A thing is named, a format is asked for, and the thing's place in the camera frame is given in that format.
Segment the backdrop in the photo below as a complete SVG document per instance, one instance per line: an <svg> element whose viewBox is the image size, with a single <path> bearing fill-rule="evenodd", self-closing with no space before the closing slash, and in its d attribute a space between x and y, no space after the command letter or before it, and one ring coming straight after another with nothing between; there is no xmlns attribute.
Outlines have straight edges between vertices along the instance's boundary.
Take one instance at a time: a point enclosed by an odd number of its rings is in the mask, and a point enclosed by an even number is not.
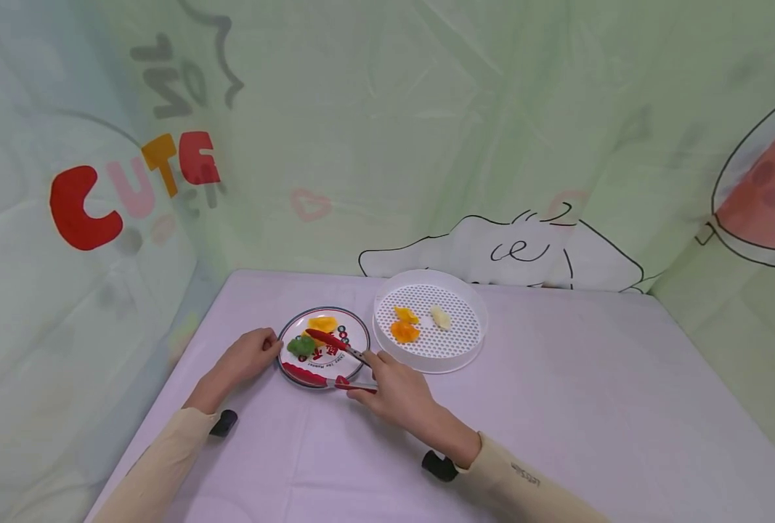
<svg viewBox="0 0 775 523"><path fill-rule="evenodd" d="M654 286L775 444L775 0L1 0L0 521L237 268Z"/></svg>

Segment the perforated tray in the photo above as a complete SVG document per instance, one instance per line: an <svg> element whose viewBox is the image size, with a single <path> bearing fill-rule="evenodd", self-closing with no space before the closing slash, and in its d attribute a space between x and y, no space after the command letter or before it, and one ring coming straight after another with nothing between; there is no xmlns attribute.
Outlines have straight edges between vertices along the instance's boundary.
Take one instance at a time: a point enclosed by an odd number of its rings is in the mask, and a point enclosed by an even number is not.
<svg viewBox="0 0 775 523"><path fill-rule="evenodd" d="M442 330L431 317L432 305L451 316L451 329ZM391 325L394 307L408 307L419 317L420 335L413 343L399 343ZM449 373L470 363L486 334L486 307L477 292L462 280L436 270L411 270L387 280L373 309L373 331L381 348L422 373Z"/></svg>

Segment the hand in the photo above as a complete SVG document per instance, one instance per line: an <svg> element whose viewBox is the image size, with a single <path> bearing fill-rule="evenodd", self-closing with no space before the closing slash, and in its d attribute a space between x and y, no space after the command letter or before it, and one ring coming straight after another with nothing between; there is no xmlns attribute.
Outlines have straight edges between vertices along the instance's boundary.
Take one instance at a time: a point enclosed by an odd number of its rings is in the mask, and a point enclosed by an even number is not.
<svg viewBox="0 0 775 523"><path fill-rule="evenodd" d="M277 340L277 335L270 328L256 329L239 336L209 373L202 376L184 408L215 413L234 386L259 375L282 348L283 342Z"/></svg>
<svg viewBox="0 0 775 523"><path fill-rule="evenodd" d="M378 392L353 390L346 395L468 469L480 453L480 435L434 401L425 376L385 351L366 351L364 358L373 369Z"/></svg>
<svg viewBox="0 0 775 523"><path fill-rule="evenodd" d="M270 327L245 332L222 354L211 373L233 386L238 385L271 365L282 348L283 341L277 340L276 332Z"/></svg>

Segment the table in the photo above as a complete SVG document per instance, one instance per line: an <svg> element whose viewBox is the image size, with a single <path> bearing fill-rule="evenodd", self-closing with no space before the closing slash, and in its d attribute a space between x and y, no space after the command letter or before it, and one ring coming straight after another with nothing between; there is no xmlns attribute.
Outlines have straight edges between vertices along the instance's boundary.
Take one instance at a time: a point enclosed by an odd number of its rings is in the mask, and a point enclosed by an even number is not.
<svg viewBox="0 0 775 523"><path fill-rule="evenodd" d="M235 271L86 521L242 332L321 304L369 323L381 282ZM775 448L656 299L476 290L490 313L482 351L428 376L454 414L613 522L775 522ZM495 521L422 470L420 442L343 392L299 389L273 368L224 408L239 422L204 448L167 522Z"/></svg>

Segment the red letter c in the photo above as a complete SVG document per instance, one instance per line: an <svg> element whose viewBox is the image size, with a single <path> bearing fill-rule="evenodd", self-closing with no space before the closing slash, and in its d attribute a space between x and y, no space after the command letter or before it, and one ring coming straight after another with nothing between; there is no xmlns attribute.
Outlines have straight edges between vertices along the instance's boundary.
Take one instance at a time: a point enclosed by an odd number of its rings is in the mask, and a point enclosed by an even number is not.
<svg viewBox="0 0 775 523"><path fill-rule="evenodd" d="M102 218L85 213L85 197L96 183L94 167L80 165L58 173L50 185L50 213L56 228L79 250L104 246L123 230L123 219L117 211Z"/></svg>

